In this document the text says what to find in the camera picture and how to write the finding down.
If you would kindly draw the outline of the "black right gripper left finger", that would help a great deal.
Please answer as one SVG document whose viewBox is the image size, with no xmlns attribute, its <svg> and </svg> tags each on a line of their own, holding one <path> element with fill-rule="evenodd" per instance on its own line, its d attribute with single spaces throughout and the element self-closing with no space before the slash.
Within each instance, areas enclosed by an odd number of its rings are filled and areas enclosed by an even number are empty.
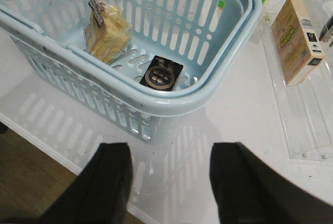
<svg viewBox="0 0 333 224">
<path fill-rule="evenodd" d="M 81 173 L 37 218 L 1 223 L 124 223 L 133 181 L 127 143 L 101 143 Z"/>
</svg>

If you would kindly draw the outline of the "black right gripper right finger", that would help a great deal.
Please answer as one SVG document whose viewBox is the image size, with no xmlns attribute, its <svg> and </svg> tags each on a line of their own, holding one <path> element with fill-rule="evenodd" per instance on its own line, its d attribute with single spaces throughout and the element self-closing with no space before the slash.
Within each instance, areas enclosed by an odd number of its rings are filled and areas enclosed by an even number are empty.
<svg viewBox="0 0 333 224">
<path fill-rule="evenodd" d="M 240 142 L 213 144 L 209 177 L 220 223 L 332 223 L 332 205 L 294 185 Z"/>
</svg>

